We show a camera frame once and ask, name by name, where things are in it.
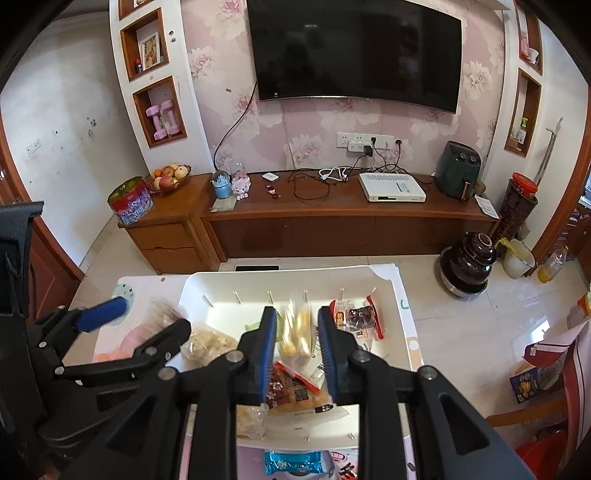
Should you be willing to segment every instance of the floor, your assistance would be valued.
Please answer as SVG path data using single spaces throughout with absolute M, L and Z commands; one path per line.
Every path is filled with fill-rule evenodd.
M 103 241 L 72 308 L 107 300 L 125 275 L 154 274 L 124 230 L 114 230 Z M 483 416 L 517 406 L 508 377 L 522 361 L 525 346 L 541 340 L 547 330 L 564 330 L 569 309 L 587 290 L 575 261 L 567 262 L 547 284 L 536 276 L 512 280 L 496 264 L 486 291 L 468 301 L 453 297 L 440 284 L 435 255 L 230 259 L 220 271 L 233 271 L 237 265 L 279 265 L 289 270 L 392 262 L 401 270 L 425 362 L 435 365 Z M 64 360 L 90 361 L 96 335 L 78 338 Z M 531 428 L 498 431 L 515 446 L 529 437 Z

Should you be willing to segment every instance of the door frame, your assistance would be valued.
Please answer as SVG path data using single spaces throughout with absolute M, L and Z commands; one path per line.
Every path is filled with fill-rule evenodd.
M 585 120 L 585 129 L 583 131 L 583 140 L 579 149 L 579 156 L 574 164 L 573 172 L 570 176 L 564 195 L 554 211 L 544 233 L 537 241 L 531 251 L 538 263 L 545 261 L 550 249 L 556 243 L 560 232 L 563 230 L 571 213 L 579 202 L 581 192 L 589 172 L 591 171 L 591 87 L 587 94 L 587 118 Z
M 24 183 L 21 180 L 20 175 L 8 146 L 6 138 L 6 132 L 4 131 L 4 124 L 2 123 L 2 111 L 0 109 L 0 170 L 3 170 L 4 180 L 0 180 L 8 186 L 8 190 L 12 193 L 13 198 L 17 202 L 30 202 L 31 197 L 29 196 Z M 65 250 L 57 242 L 56 238 L 51 234 L 49 228 L 42 220 L 42 218 L 35 217 L 33 219 L 33 231 L 41 239 L 44 246 L 52 252 L 54 258 L 61 265 L 61 267 L 68 273 L 68 275 L 77 281 L 82 281 L 84 278 L 83 271 L 76 265 L 73 260 L 68 256 Z

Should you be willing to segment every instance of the floral wallpaper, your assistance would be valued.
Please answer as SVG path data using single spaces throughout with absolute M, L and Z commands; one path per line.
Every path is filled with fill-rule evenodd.
M 336 147 L 337 132 L 394 135 L 400 163 L 431 173 L 448 140 L 491 147 L 501 103 L 505 65 L 500 18 L 477 0 L 417 0 L 462 21 L 462 79 L 455 115 L 398 102 L 359 99 L 291 99 L 259 102 L 255 94 L 243 121 L 219 148 L 219 167 L 240 161 L 247 171 L 352 165 L 358 155 Z M 245 0 L 183 0 L 181 13 L 193 84 L 209 147 L 244 113 L 255 83 Z M 398 151 L 383 153 L 395 160 Z M 364 159 L 380 164 L 382 159 Z

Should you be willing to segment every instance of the green air fryer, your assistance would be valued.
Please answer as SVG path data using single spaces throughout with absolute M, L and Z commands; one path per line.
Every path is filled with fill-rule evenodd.
M 467 145 L 447 142 L 435 175 L 439 190 L 458 200 L 469 200 L 480 172 L 480 156 Z

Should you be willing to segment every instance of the fruit bowl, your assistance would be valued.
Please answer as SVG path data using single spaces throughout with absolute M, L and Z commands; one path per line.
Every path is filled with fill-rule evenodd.
M 152 175 L 148 176 L 145 179 L 145 182 L 148 184 L 148 187 L 150 188 L 150 193 L 152 195 L 166 194 L 177 190 L 182 185 L 187 183 L 187 179 L 189 178 L 190 173 L 191 165 L 171 164 L 166 167 L 157 168 L 156 170 L 154 170 L 154 172 L 152 172 Z M 168 179 L 163 181 L 164 177 L 170 177 L 172 179 L 172 183 L 168 184 Z M 166 182 L 167 185 L 165 187 L 162 187 L 160 185 L 161 182 Z

